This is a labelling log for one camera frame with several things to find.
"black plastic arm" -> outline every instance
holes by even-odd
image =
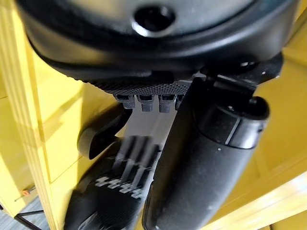
[[[200,229],[232,191],[269,116],[264,99],[242,92],[194,80],[154,174],[146,230]]]

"black plastic part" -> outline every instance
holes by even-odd
[[[263,99],[242,94],[224,102],[227,95],[200,79],[192,83],[155,171],[143,212],[146,230],[198,230],[235,186],[269,108]]]
[[[80,132],[77,143],[79,152],[90,160],[98,156],[116,141],[115,134],[124,127],[131,114],[132,110],[124,109],[120,103],[104,111]]]
[[[145,140],[144,145],[138,148],[136,142],[126,146],[114,142],[85,173],[71,195],[65,230],[135,229],[159,154],[148,138],[134,138]],[[125,152],[123,158],[118,157],[121,151]]]
[[[122,103],[125,109],[134,109],[135,108],[135,100],[134,95],[121,95],[114,94],[115,99]]]
[[[106,69],[115,73],[117,81],[131,76],[130,71],[138,75],[152,70],[197,72],[202,67],[268,60],[286,43],[299,1],[258,0],[215,27],[161,39],[94,26],[52,0],[16,2],[33,47],[51,66],[61,64],[58,70],[65,74],[69,70],[72,77],[80,75],[73,66],[83,67],[84,76],[93,67],[100,73]]]
[[[23,212],[23,213],[18,213],[14,219],[16,221],[18,221],[19,223],[21,223],[22,225],[24,225],[25,227],[27,227],[28,229],[31,230],[41,230],[39,227],[37,227],[35,224],[31,223],[30,221],[26,220],[25,216],[31,216],[31,215],[36,215],[36,214],[41,214],[44,213],[43,210],[39,210],[39,211],[33,211],[33,212]]]
[[[159,95],[159,112],[169,113],[171,104],[175,101],[176,95]]]
[[[153,110],[154,95],[137,95],[138,101],[142,104],[142,112]]]

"textured black surface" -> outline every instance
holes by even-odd
[[[121,95],[162,95],[162,94],[186,94],[190,83],[176,81],[172,84],[130,84],[127,82],[97,82],[89,83],[111,94]]]

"black plastic housing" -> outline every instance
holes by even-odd
[[[58,71],[83,81],[143,82],[154,75],[159,83],[161,71],[190,76],[203,67],[272,58],[288,39],[299,1],[258,0],[212,28],[156,39],[95,26],[52,0],[16,2],[33,48]]]
[[[195,79],[157,165],[145,203],[143,227],[203,227],[245,169],[268,116],[264,99],[225,93]]]

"yellow wooden shelf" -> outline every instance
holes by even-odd
[[[300,23],[307,1],[301,4]],[[204,230],[260,229],[307,209],[306,31],[302,24],[285,48],[281,77],[257,90],[270,104],[270,122],[245,173]],[[61,230],[71,192],[94,162],[77,151],[79,130],[116,102],[44,63],[30,48],[11,0],[0,0],[0,47],[0,97],[12,108],[50,229]]]

